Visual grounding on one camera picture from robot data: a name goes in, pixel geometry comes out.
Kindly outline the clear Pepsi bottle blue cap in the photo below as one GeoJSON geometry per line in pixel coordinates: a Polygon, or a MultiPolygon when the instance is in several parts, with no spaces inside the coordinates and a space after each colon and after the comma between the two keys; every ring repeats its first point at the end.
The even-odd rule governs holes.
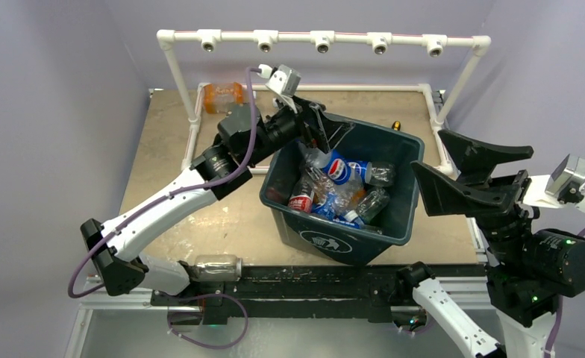
{"type": "Polygon", "coordinates": [[[389,187],[395,183],[397,171],[391,163],[347,160],[336,150],[325,153],[318,148],[302,146],[300,151],[307,164],[323,172],[337,185],[352,182],[389,187]]]}

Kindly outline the clear bottle red cap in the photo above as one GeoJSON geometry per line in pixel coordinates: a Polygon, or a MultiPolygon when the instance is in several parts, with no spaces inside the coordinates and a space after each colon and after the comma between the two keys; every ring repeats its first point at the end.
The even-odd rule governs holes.
{"type": "Polygon", "coordinates": [[[302,177],[294,186],[287,206],[291,210],[311,213],[315,196],[316,191],[312,180],[302,177]]]}

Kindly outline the clear bottle blue label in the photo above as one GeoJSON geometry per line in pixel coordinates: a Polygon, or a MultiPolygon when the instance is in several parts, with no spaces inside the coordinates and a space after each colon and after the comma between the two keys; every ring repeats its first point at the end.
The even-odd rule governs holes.
{"type": "Polygon", "coordinates": [[[323,195],[317,203],[313,204],[310,213],[320,218],[329,220],[339,219],[340,221],[350,222],[360,227],[364,225],[364,222],[355,211],[357,205],[365,196],[365,189],[358,190],[350,198],[346,194],[329,192],[323,195]]]}

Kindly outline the clear bottle white cap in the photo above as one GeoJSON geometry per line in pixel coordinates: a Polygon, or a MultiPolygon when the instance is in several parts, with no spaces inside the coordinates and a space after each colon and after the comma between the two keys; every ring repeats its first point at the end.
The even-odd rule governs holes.
{"type": "Polygon", "coordinates": [[[390,202],[390,194],[382,187],[370,189],[367,195],[361,199],[357,206],[348,211],[343,218],[347,222],[357,224],[370,224],[390,202]]]}

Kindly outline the dark green plastic bin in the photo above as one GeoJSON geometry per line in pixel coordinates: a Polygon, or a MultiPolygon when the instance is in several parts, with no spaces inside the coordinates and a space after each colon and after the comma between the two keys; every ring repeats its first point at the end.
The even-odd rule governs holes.
{"type": "Polygon", "coordinates": [[[411,162],[422,160],[420,138],[387,126],[354,120],[354,127],[336,146],[347,160],[382,161],[397,169],[388,189],[388,205],[372,220],[374,233],[328,222],[291,210],[287,204],[301,177],[301,153],[291,142],[275,153],[260,190],[260,201],[270,208],[281,241],[300,251],[350,266],[364,266],[393,246],[406,245],[413,231],[419,190],[411,162]]]}

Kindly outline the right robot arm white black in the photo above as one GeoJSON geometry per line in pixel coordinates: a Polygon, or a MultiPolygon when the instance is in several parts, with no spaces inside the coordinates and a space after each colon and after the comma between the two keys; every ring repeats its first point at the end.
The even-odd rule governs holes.
{"type": "Polygon", "coordinates": [[[412,162],[425,212],[475,220],[496,259],[485,271],[504,341],[479,327],[424,263],[398,271],[397,298],[422,307],[465,357],[553,357],[562,300],[585,291],[585,236],[533,231],[532,222],[543,208],[585,213],[585,159],[570,154],[549,175],[521,170],[496,178],[496,166],[531,158],[532,147],[490,144],[450,130],[439,138],[459,175],[451,179],[412,162]]]}

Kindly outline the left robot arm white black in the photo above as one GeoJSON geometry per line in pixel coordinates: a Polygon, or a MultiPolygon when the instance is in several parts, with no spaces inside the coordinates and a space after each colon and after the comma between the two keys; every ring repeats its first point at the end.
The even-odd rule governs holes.
{"type": "Polygon", "coordinates": [[[354,122],[324,112],[324,105],[297,96],[263,121],[252,103],[234,104],[218,124],[213,144],[176,179],[134,209],[105,222],[89,219],[81,234],[110,296],[136,288],[158,290],[181,305],[198,297],[187,265],[143,254],[162,233],[187,216],[230,195],[251,180],[251,168],[295,141],[327,153],[354,122]]]}

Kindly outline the orange label bottle far corner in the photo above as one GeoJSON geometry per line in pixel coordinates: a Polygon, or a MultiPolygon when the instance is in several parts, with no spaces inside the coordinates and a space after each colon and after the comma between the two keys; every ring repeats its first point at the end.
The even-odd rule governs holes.
{"type": "Polygon", "coordinates": [[[244,87],[240,83],[213,83],[203,87],[203,105],[206,113],[227,113],[233,105],[243,102],[244,87]]]}

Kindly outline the clear crushed bottle front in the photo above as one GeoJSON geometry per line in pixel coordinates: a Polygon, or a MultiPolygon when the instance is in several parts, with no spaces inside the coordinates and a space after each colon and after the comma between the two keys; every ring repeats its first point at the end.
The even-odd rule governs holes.
{"type": "Polygon", "coordinates": [[[200,255],[193,269],[197,282],[237,281],[242,276],[243,259],[232,254],[200,255]]]}

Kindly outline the white PVC pipe frame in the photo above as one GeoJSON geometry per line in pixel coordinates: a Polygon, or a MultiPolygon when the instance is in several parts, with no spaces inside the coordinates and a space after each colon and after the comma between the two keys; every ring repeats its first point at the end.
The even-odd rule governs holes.
{"type": "Polygon", "coordinates": [[[302,91],[344,91],[344,92],[421,92],[425,97],[431,131],[438,150],[440,164],[437,170],[444,175],[456,174],[456,169],[439,137],[445,126],[447,116],[454,106],[466,82],[470,79],[480,59],[488,52],[492,39],[486,35],[473,37],[448,37],[442,34],[405,35],[390,32],[343,33],[336,31],[281,32],[276,30],[223,31],[220,29],[199,29],[197,31],[176,31],[161,29],[156,34],[157,41],[165,54],[172,77],[187,112],[189,136],[181,168],[190,166],[195,152],[195,144],[201,127],[201,112],[204,106],[203,88],[197,89],[196,100],[192,101],[182,74],[174,46],[180,42],[198,42],[207,53],[215,50],[223,42],[256,43],[260,51],[269,53],[278,43],[311,43],[320,54],[327,53],[335,43],[364,44],[371,47],[375,54],[385,54],[391,45],[417,45],[423,47],[430,57],[439,57],[446,48],[461,47],[472,51],[472,56],[463,67],[456,84],[445,97],[444,105],[436,110],[433,92],[428,84],[418,85],[362,85],[362,84],[311,84],[301,85],[302,91]]]}

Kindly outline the black table front rail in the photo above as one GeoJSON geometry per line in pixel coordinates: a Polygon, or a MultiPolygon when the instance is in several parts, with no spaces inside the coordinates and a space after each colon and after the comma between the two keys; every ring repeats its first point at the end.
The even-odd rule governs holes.
{"type": "Polygon", "coordinates": [[[390,323],[394,307],[415,304],[397,288],[400,265],[249,266],[237,281],[191,283],[175,296],[155,292],[151,305],[193,308],[204,324],[229,318],[339,318],[390,323]]]}

